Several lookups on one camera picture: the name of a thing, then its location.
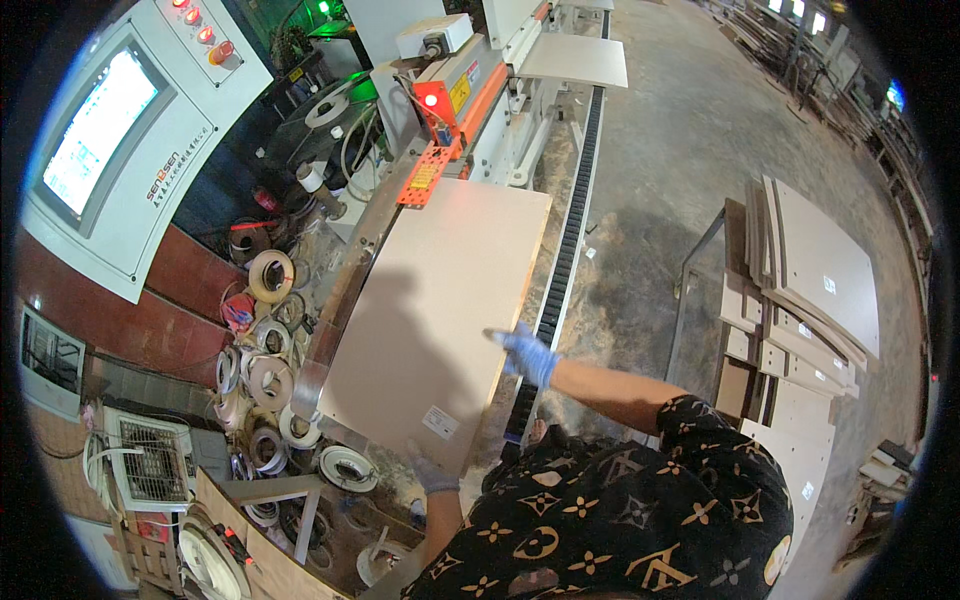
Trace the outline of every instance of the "orange metal plate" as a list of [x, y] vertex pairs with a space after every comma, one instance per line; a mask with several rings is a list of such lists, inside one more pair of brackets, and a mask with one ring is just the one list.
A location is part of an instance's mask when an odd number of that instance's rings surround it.
[[403, 184], [403, 190], [396, 199], [396, 203], [425, 205], [430, 200], [430, 194], [437, 186], [437, 181], [443, 176], [446, 164], [459, 150], [459, 141], [454, 141], [452, 146], [437, 146], [434, 142], [430, 142], [420, 156], [420, 160], [417, 161], [413, 173]]

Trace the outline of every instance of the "black patterned shirt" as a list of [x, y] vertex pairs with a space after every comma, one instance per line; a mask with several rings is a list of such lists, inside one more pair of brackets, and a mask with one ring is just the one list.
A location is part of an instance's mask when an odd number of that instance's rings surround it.
[[660, 409], [661, 449], [554, 425], [495, 469], [404, 598], [763, 598], [793, 511], [780, 466], [695, 396]]

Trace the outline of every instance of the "window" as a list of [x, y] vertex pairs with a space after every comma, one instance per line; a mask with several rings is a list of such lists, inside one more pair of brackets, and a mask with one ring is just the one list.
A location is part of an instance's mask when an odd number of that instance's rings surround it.
[[83, 342], [24, 306], [19, 361], [24, 397], [65, 419], [77, 421], [84, 350]]
[[822, 12], [813, 15], [813, 34], [816, 36], [827, 27], [827, 18]]

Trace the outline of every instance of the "concrete floor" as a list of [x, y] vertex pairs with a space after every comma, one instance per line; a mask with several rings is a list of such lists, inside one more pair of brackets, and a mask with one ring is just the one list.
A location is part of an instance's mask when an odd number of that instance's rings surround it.
[[[630, 89], [610, 89], [588, 220], [596, 230], [581, 256], [560, 351], [598, 365], [663, 377], [676, 301], [673, 280], [684, 256], [723, 205], [743, 202], [749, 177], [770, 175], [805, 194], [872, 258], [880, 315], [881, 358], [858, 376], [860, 399], [834, 400], [836, 437], [817, 511], [796, 560], [773, 598], [843, 595], [862, 565], [831, 573], [851, 533], [844, 520], [857, 468], [883, 439], [912, 442], [922, 388], [922, 324], [908, 250], [880, 173], [812, 118], [786, 107], [765, 73], [717, 31], [709, 13], [685, 0], [618, 0], [612, 38], [624, 43]], [[581, 24], [585, 35], [595, 25]], [[583, 121], [575, 88], [561, 99]], [[558, 123], [536, 188], [554, 196], [523, 318], [532, 323], [569, 194], [576, 160], [571, 129]], [[718, 236], [701, 259], [721, 273]], [[710, 396], [719, 343], [719, 285], [701, 279], [687, 309], [679, 384]], [[465, 481], [465, 505], [493, 465], [513, 397], [504, 376], [487, 415], [484, 439]], [[544, 395], [540, 416], [586, 435], [623, 438], [626, 428], [575, 401]]]

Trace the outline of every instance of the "worker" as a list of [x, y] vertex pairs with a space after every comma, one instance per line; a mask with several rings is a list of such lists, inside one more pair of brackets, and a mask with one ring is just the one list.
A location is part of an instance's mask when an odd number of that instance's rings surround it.
[[562, 358], [523, 324], [494, 340], [507, 350], [505, 371], [662, 433], [662, 452], [541, 423], [541, 439], [486, 476], [463, 518], [458, 477], [411, 444], [426, 493], [426, 562], [402, 598], [769, 593], [793, 531], [770, 452], [677, 386]]

